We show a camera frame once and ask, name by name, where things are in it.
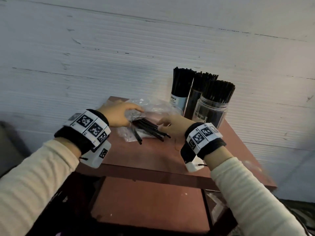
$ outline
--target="cream sleeve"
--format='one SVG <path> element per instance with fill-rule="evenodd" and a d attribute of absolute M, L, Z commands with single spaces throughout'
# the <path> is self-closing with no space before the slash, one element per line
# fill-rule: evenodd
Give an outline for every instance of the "cream sleeve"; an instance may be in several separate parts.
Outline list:
<path fill-rule="evenodd" d="M 236 157 L 211 171 L 245 236 L 307 235 L 296 218 Z"/>
<path fill-rule="evenodd" d="M 0 234 L 25 235 L 79 161 L 51 140 L 0 179 Z"/>

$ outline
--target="bundle of black sticks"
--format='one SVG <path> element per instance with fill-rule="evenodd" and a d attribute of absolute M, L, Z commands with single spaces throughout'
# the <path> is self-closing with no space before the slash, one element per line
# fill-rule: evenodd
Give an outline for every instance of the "bundle of black sticks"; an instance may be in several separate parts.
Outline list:
<path fill-rule="evenodd" d="M 140 145 L 142 144 L 142 138 L 137 133 L 136 128 L 139 128 L 139 129 L 146 131 L 148 134 L 155 136 L 157 139 L 159 139 L 162 142 L 164 142 L 163 138 L 165 136 L 167 136 L 168 138 L 171 138 L 168 134 L 159 131 L 157 129 L 157 127 L 158 127 L 157 125 L 155 125 L 154 123 L 151 123 L 149 120 L 147 120 L 145 118 L 132 121 L 131 123 L 132 123 L 132 125 L 131 125 L 130 129 L 131 129 L 133 135 L 135 136 L 135 138 L 137 139 L 137 141 L 139 142 Z"/>

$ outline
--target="jar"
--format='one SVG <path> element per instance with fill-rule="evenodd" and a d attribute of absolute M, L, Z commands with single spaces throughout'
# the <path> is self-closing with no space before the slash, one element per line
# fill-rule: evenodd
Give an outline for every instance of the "jar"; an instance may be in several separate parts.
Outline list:
<path fill-rule="evenodd" d="M 216 128 L 220 127 L 227 114 L 228 103 L 217 103 L 204 98 L 197 101 L 192 120 L 195 122 L 210 122 Z"/>

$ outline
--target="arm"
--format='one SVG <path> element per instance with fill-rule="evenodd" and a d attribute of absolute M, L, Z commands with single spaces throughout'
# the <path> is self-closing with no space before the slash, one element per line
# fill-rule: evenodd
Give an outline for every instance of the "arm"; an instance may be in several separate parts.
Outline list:
<path fill-rule="evenodd" d="M 194 122 L 179 115 L 163 118 L 160 131 L 184 142 Z M 224 147 L 205 156 L 211 177 L 247 236 L 306 235 L 296 218 Z"/>
<path fill-rule="evenodd" d="M 143 111 L 132 103 L 98 109 L 110 127 L 129 126 L 127 109 Z M 25 235 L 66 178 L 76 169 L 79 148 L 64 138 L 55 138 L 0 179 L 0 234 Z"/>

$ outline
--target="plastic bag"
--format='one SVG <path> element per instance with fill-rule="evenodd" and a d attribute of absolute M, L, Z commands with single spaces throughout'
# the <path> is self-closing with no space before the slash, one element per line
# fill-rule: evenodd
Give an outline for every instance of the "plastic bag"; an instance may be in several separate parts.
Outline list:
<path fill-rule="evenodd" d="M 144 113 L 137 110 L 127 110 L 125 116 L 129 121 L 138 120 L 141 118 L 146 118 L 152 123 L 157 123 L 161 118 L 167 115 L 180 114 L 183 115 L 183 111 L 169 102 L 156 98 L 141 98 L 141 99 L 130 99 L 127 102 L 135 103 L 144 109 Z M 142 129 L 136 129 L 137 133 L 141 138 L 154 138 L 149 133 L 146 133 Z M 134 142 L 137 139 L 133 135 L 132 131 L 127 127 L 117 128 L 118 135 L 123 137 L 126 142 Z"/>

